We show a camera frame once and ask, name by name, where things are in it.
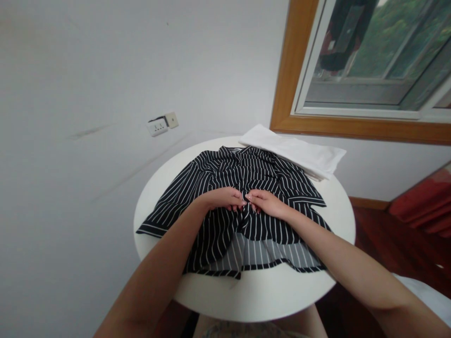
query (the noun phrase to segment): white towel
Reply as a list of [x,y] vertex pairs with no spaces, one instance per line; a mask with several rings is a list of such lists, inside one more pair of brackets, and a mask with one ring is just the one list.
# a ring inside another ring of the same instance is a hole
[[302,167],[309,177],[318,181],[330,179],[346,154],[346,150],[340,148],[279,136],[261,124],[244,134],[239,142],[275,153]]

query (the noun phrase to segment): black and white striped shirt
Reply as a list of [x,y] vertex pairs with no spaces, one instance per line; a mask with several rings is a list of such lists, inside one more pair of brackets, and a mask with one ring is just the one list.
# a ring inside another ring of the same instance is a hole
[[[252,189],[268,190],[330,230],[311,208],[326,205],[300,167],[258,148],[221,147],[217,152],[202,152],[177,175],[137,233],[162,237],[196,197],[227,186],[241,191],[243,197]],[[257,214],[248,204],[242,212],[225,208],[208,212],[185,273],[239,279],[241,271],[267,269],[282,262],[299,272],[324,269],[288,224],[263,211]]]

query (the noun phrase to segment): wooden baseboard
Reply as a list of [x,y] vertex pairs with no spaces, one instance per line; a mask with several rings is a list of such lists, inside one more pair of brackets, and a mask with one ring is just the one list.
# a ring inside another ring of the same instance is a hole
[[385,210],[390,205],[390,202],[387,201],[363,199],[360,197],[349,196],[349,200],[353,207],[365,207],[377,210]]

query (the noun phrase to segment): window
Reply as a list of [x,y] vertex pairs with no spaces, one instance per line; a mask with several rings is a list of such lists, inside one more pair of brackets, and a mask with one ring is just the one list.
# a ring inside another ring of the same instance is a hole
[[271,127],[451,144],[450,74],[449,0],[292,0]]

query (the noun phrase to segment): wall stain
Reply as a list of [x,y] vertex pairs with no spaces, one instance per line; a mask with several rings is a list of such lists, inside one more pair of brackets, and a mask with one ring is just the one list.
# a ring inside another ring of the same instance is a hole
[[74,135],[68,136],[67,138],[76,141],[76,140],[81,139],[81,138],[83,138],[85,136],[88,136],[88,135],[91,135],[91,134],[95,134],[98,131],[101,131],[101,130],[103,130],[103,129],[107,128],[107,127],[110,127],[110,126],[112,126],[112,124],[107,124],[107,125],[104,125],[104,126],[88,129],[86,131],[80,131],[80,132],[78,132],[78,133],[76,133]]
[[104,192],[102,192],[100,195],[94,197],[90,203],[94,203],[97,202],[98,200],[100,200],[101,198],[107,196],[108,194],[110,194],[113,190],[115,190],[116,188],[120,187],[122,184],[124,184],[125,182],[127,182],[128,180],[132,179],[135,175],[137,175],[140,171],[142,171],[143,169],[145,169],[147,166],[149,166],[150,164],[152,164],[153,162],[155,162],[156,160],[158,160],[160,157],[162,157],[166,152],[168,152],[170,149],[172,149],[173,147],[175,147],[176,145],[180,144],[181,142],[183,142],[186,138],[188,138],[192,133],[188,133],[186,134],[184,137],[182,137],[180,140],[178,140],[177,142],[175,142],[173,145],[171,145],[170,147],[166,148],[164,151],[162,151],[159,155],[152,157],[150,160],[148,160],[147,162],[145,162],[144,164],[141,164],[139,167],[137,167],[135,170],[133,170],[130,174],[128,174],[126,177],[124,177],[123,179],[121,179],[119,182],[117,182],[115,185],[113,185],[112,187],[108,188],[107,190],[105,190]]

